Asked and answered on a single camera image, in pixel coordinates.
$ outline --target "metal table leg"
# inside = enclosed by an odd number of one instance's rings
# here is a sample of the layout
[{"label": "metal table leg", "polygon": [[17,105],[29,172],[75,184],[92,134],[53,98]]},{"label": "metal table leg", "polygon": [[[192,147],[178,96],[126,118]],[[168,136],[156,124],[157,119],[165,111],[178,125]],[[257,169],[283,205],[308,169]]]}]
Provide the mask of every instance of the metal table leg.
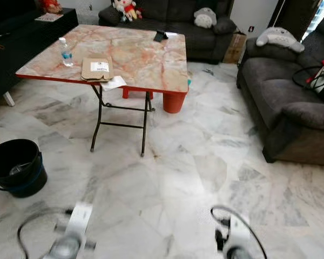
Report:
[{"label": "metal table leg", "polygon": [[[141,128],[141,129],[143,129],[143,139],[142,139],[142,143],[141,143],[141,156],[143,157],[144,152],[145,152],[147,112],[155,111],[155,109],[152,108],[152,105],[151,105],[150,92],[146,92],[146,94],[145,94],[145,107],[144,107],[144,109],[139,109],[139,108],[131,108],[131,107],[114,106],[114,105],[112,105],[110,103],[105,104],[103,102],[103,99],[102,99],[102,97],[103,97],[103,89],[102,89],[102,87],[101,86],[99,87],[99,92],[97,91],[97,89],[96,89],[96,87],[94,85],[92,85],[92,89],[94,90],[96,96],[98,97],[98,118],[97,118],[97,124],[96,124],[96,128],[95,128],[95,132],[93,133],[93,137],[92,137],[92,143],[91,143],[90,151],[93,152],[93,149],[95,147],[96,136],[97,136],[100,124],[111,125],[111,126],[119,126],[119,127],[129,127],[129,128]],[[101,121],[101,118],[102,118],[102,106],[105,106],[105,107],[108,107],[108,108],[118,108],[118,109],[134,110],[134,111],[144,111],[144,124],[143,124],[143,126],[136,126],[136,125],[118,124],[118,123],[111,123],[111,122]]]}]

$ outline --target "white paper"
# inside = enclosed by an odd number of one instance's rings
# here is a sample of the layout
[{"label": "white paper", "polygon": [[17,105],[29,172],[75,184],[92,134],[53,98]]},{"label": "white paper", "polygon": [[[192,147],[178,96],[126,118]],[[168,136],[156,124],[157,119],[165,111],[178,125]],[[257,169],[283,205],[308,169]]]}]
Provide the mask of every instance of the white paper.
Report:
[{"label": "white paper", "polygon": [[101,83],[104,91],[109,91],[123,85],[127,85],[127,83],[121,76],[113,77],[110,81]]},{"label": "white paper", "polygon": [[91,72],[105,71],[109,72],[109,64],[107,62],[91,62]]}]

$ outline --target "black cable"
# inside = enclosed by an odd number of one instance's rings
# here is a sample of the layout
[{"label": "black cable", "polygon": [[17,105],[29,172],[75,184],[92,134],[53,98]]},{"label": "black cable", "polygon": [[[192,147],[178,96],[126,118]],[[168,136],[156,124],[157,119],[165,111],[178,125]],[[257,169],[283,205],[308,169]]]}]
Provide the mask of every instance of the black cable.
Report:
[{"label": "black cable", "polygon": [[226,206],[220,206],[220,205],[218,205],[218,206],[214,206],[214,207],[211,208],[210,213],[211,213],[212,217],[213,217],[217,222],[219,222],[219,223],[221,223],[221,219],[218,219],[217,217],[215,217],[215,215],[214,215],[214,213],[213,213],[214,209],[224,210],[224,211],[226,211],[226,212],[229,212],[229,213],[233,214],[235,217],[237,217],[237,218],[238,218],[238,219],[239,219],[239,220],[240,220],[240,221],[241,221],[241,222],[242,222],[242,223],[243,223],[243,224],[248,228],[249,232],[253,235],[253,237],[254,237],[255,240],[257,241],[257,243],[258,243],[258,245],[259,245],[259,247],[260,247],[260,249],[261,249],[261,251],[262,251],[262,253],[263,253],[263,255],[264,255],[264,259],[267,259],[267,258],[268,258],[267,255],[266,255],[265,249],[264,249],[263,245],[261,244],[259,238],[258,238],[257,235],[255,234],[255,232],[253,231],[253,229],[249,226],[249,224],[246,222],[246,220],[244,220],[244,219],[240,216],[239,213],[237,213],[235,210],[233,210],[233,209],[231,209],[231,208],[228,208],[228,207],[226,207]]},{"label": "black cable", "polygon": [[24,245],[21,237],[22,229],[23,227],[28,224],[29,222],[45,215],[49,214],[66,214],[66,215],[71,215],[72,210],[71,209],[61,209],[61,208],[54,208],[54,209],[45,209],[41,212],[35,213],[27,217],[23,223],[18,227],[17,230],[17,242],[19,244],[19,247],[21,248],[22,252],[24,253],[24,258],[29,259],[29,253],[28,250],[26,249],[26,246]]}]

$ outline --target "cardboard box on floor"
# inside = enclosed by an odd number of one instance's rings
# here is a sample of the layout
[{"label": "cardboard box on floor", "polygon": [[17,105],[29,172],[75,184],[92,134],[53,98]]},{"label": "cardboard box on floor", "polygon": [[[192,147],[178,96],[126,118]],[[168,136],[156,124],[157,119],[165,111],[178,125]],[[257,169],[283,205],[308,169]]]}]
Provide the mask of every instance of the cardboard box on floor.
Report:
[{"label": "cardboard box on floor", "polygon": [[83,58],[82,79],[88,82],[107,82],[114,77],[111,57]]},{"label": "cardboard box on floor", "polygon": [[232,41],[226,51],[223,63],[237,64],[245,48],[247,36],[241,32],[234,33]]}]

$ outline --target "tv stand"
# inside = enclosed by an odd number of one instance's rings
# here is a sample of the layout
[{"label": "tv stand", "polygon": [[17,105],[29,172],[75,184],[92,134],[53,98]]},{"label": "tv stand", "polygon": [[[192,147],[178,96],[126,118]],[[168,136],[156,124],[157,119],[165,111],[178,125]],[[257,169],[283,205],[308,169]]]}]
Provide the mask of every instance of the tv stand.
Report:
[{"label": "tv stand", "polygon": [[5,47],[0,50],[0,98],[3,96],[10,106],[14,101],[8,91],[21,80],[16,77],[16,71],[78,25],[75,9],[63,11],[64,16],[55,22],[32,20],[0,38],[0,44]]}]

